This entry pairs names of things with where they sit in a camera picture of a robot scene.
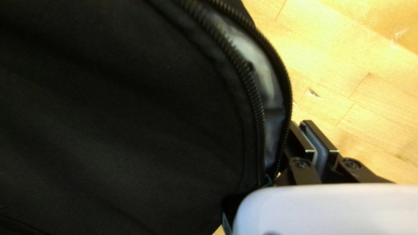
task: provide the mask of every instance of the wooden floor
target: wooden floor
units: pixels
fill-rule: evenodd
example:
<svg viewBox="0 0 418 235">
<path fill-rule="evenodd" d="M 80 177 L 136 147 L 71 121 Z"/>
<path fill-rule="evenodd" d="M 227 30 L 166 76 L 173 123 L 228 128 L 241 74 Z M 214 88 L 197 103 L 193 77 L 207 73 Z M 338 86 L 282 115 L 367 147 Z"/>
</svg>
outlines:
<svg viewBox="0 0 418 235">
<path fill-rule="evenodd" d="M 313 120 L 376 174 L 418 184 L 418 1 L 243 2 L 289 72 L 293 120 Z"/>
</svg>

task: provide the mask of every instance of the black metal bracket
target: black metal bracket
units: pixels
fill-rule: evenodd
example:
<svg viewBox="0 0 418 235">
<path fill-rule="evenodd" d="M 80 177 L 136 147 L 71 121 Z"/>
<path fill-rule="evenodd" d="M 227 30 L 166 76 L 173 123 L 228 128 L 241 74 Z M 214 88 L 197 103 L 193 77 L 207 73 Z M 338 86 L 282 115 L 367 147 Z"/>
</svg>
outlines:
<svg viewBox="0 0 418 235">
<path fill-rule="evenodd" d="M 275 186 L 330 183 L 392 183 L 375 175 L 358 160 L 344 158 L 311 121 L 290 125 L 285 146 L 288 167 Z"/>
</svg>

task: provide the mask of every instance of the gray lining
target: gray lining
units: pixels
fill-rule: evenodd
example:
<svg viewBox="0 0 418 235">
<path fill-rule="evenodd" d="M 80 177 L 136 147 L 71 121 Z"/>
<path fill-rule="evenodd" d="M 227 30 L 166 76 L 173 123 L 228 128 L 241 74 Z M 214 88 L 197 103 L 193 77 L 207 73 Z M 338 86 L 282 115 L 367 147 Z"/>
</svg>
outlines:
<svg viewBox="0 0 418 235">
<path fill-rule="evenodd" d="M 275 162 L 280 129 L 285 117 L 283 95 L 273 67 L 258 44 L 235 22 L 221 15 L 215 9 L 209 16 L 218 29 L 230 40 L 230 43 L 241 52 L 254 67 L 254 82 L 261 96 L 265 113 L 265 169 Z"/>
</svg>

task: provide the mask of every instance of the black bag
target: black bag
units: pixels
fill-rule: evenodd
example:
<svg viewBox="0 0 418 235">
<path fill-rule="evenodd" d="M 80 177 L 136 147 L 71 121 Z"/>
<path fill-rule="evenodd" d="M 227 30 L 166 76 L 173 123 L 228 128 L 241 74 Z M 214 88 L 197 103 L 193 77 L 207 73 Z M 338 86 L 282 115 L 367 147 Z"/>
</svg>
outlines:
<svg viewBox="0 0 418 235">
<path fill-rule="evenodd" d="M 239 0 L 1 1 L 0 234 L 210 235 L 290 115 Z"/>
</svg>

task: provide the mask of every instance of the zipper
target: zipper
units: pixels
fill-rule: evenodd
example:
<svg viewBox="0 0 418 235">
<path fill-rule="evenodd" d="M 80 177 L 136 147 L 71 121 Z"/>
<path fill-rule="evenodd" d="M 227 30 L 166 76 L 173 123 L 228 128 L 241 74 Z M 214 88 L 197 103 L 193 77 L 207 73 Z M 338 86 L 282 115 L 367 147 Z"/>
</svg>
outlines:
<svg viewBox="0 0 418 235">
<path fill-rule="evenodd" d="M 221 49 L 225 52 L 226 56 L 230 59 L 233 66 L 236 68 L 239 77 L 242 80 L 244 88 L 247 91 L 247 95 L 249 97 L 252 112 L 254 115 L 255 121 L 255 131 L 256 131 L 256 155 L 257 155 L 257 173 L 258 173 L 258 186 L 261 187 L 265 183 L 265 170 L 264 170 L 264 147 L 265 147 L 265 132 L 264 132 L 264 109 L 263 103 L 261 100 L 261 96 L 257 91 L 257 87 L 253 81 L 252 74 L 252 64 L 249 63 L 239 52 L 235 49 L 228 38 L 224 36 L 217 27 L 215 27 L 208 17 L 204 14 L 204 7 L 196 0 L 177 0 L 178 4 L 186 10 L 186 12 L 192 16 L 202 27 L 203 29 L 209 34 L 209 36 L 218 43 Z M 218 11 L 223 13 L 224 15 L 228 16 L 232 19 L 235 23 L 237 23 L 240 27 L 242 27 L 245 31 L 249 33 L 249 35 L 258 43 L 258 45 L 262 48 L 268 59 L 270 60 L 273 70 L 276 73 L 277 78 L 286 79 L 278 79 L 280 88 L 283 92 L 283 101 L 285 105 L 285 109 L 288 110 L 286 113 L 285 119 L 283 121 L 282 130 L 280 131 L 280 139 L 279 143 L 282 143 L 281 146 L 278 146 L 278 154 L 276 155 L 276 162 L 274 163 L 273 167 L 271 168 L 270 172 L 268 172 L 268 176 L 272 179 L 276 177 L 276 175 L 280 171 L 280 163 L 284 152 L 284 145 L 287 139 L 288 131 L 289 131 L 289 123 L 291 119 L 291 108 L 292 108 L 292 99 L 291 99 L 291 87 L 290 81 L 286 74 L 285 68 L 283 63 L 281 62 L 280 58 L 278 57 L 275 49 L 271 46 L 271 44 L 267 41 L 267 39 L 258 31 L 253 24 L 253 22 L 242 15 L 241 13 L 237 12 L 235 9 L 227 5 L 221 0 L 207 0 L 214 8 Z"/>
</svg>

